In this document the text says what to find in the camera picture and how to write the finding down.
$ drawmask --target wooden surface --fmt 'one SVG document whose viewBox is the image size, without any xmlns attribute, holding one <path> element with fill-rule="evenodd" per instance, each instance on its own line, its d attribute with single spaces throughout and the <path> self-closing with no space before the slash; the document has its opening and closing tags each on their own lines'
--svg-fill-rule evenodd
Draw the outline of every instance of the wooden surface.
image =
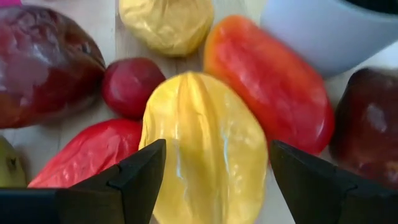
<svg viewBox="0 0 398 224">
<path fill-rule="evenodd" d="M 243 14 L 256 22 L 265 0 L 214 0 L 215 22 L 228 14 Z M 106 63 L 116 58 L 152 58 L 167 77 L 186 70 L 201 70 L 201 50 L 189 58 L 172 59 L 157 55 L 138 42 L 125 30 L 117 14 L 115 0 L 24 0 L 26 4 L 51 7 L 76 20 L 99 45 Z M 398 65 L 398 44 L 369 59 L 363 65 Z M 334 104 L 339 100 L 351 72 L 326 81 L 326 87 Z M 99 100 L 90 109 L 58 123 L 22 129 L 3 130 L 11 144 L 21 152 L 28 178 L 32 178 L 44 164 L 85 127 L 114 117 Z M 267 176 L 265 206 L 256 223 L 294 223 L 272 172 Z"/>
</svg>

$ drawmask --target yellow fruit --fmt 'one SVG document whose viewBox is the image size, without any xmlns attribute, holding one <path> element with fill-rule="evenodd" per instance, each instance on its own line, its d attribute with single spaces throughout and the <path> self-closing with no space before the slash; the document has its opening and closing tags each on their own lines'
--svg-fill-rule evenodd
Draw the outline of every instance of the yellow fruit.
<svg viewBox="0 0 398 224">
<path fill-rule="evenodd" d="M 139 148 L 166 139 L 160 224 L 252 224 L 264 200 L 265 135 L 235 92 L 187 72 L 149 98 Z"/>
<path fill-rule="evenodd" d="M 119 13 L 138 39 L 173 57 L 195 51 L 214 19 L 211 0 L 119 0 Z"/>
<path fill-rule="evenodd" d="M 26 176 L 18 153 L 0 136 L 0 187 L 26 187 Z"/>
</svg>

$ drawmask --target green fruit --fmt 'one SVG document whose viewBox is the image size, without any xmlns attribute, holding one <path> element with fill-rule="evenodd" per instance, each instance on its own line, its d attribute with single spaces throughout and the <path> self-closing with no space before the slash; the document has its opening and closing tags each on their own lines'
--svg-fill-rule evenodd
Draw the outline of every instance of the green fruit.
<svg viewBox="0 0 398 224">
<path fill-rule="evenodd" d="M 0 187 L 27 187 L 19 155 L 3 136 L 0 136 Z"/>
</svg>

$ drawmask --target fake fruit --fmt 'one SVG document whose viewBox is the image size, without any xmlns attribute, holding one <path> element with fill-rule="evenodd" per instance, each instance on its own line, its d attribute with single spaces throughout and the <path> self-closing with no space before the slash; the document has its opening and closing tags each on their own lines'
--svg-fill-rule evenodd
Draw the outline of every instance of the fake fruit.
<svg viewBox="0 0 398 224">
<path fill-rule="evenodd" d="M 138 151 L 142 124 L 111 119 L 74 137 L 32 180 L 29 187 L 71 187 Z"/>
<path fill-rule="evenodd" d="M 214 19 L 212 0 L 119 0 L 119 13 L 138 39 L 172 57 L 194 52 Z"/>
<path fill-rule="evenodd" d="M 76 22 L 42 7 L 0 8 L 0 128 L 87 107 L 103 74 L 100 50 Z"/>
<path fill-rule="evenodd" d="M 26 176 L 18 153 L 0 136 L 0 187 L 26 187 Z"/>
<path fill-rule="evenodd" d="M 364 68 L 349 80 L 336 109 L 331 155 L 340 166 L 398 190 L 398 77 Z"/>
<path fill-rule="evenodd" d="M 119 60 L 105 71 L 102 96 L 113 111 L 126 118 L 142 119 L 147 100 L 164 80 L 160 69 L 149 59 Z"/>
<path fill-rule="evenodd" d="M 139 148 L 166 139 L 160 224 L 252 224 L 264 199 L 268 152 L 240 97 L 202 73 L 173 77 L 154 91 Z"/>
<path fill-rule="evenodd" d="M 311 154 L 329 143 L 334 117 L 321 76 L 249 19 L 229 16 L 215 26 L 204 67 L 243 99 L 268 140 Z"/>
</svg>

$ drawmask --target red fruit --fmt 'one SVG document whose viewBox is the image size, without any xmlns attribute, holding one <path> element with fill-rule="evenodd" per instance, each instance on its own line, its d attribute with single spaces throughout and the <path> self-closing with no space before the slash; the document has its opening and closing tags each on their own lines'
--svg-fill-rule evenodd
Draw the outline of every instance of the red fruit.
<svg viewBox="0 0 398 224">
<path fill-rule="evenodd" d="M 102 96 L 116 113 L 142 119 L 150 95 L 164 80 L 158 66 L 147 58 L 119 60 L 105 71 Z"/>
<path fill-rule="evenodd" d="M 111 119 L 74 137 L 48 162 L 29 187 L 71 187 L 138 151 L 142 123 Z"/>
<path fill-rule="evenodd" d="M 354 73 L 336 109 L 330 153 L 341 167 L 398 190 L 397 70 Z"/>
<path fill-rule="evenodd" d="M 0 128 L 21 128 L 90 105 L 104 62 L 73 20 L 37 6 L 0 7 Z"/>
<path fill-rule="evenodd" d="M 321 76 L 249 19 L 219 22 L 207 37 L 204 61 L 206 73 L 244 100 L 269 142 L 311 154 L 329 143 L 335 120 Z"/>
</svg>

